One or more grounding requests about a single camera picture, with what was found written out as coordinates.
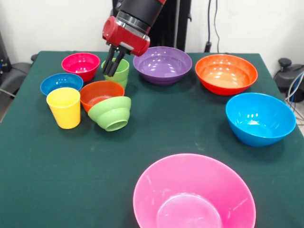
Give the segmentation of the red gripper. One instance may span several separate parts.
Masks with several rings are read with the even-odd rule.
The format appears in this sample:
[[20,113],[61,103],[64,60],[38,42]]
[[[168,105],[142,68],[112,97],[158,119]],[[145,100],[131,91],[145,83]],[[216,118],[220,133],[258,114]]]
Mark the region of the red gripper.
[[124,50],[118,51],[118,56],[113,61],[116,47],[123,47],[136,56],[144,54],[150,46],[150,38],[130,25],[110,16],[103,27],[102,33],[110,46],[108,56],[103,66],[103,74],[113,76],[125,55]]

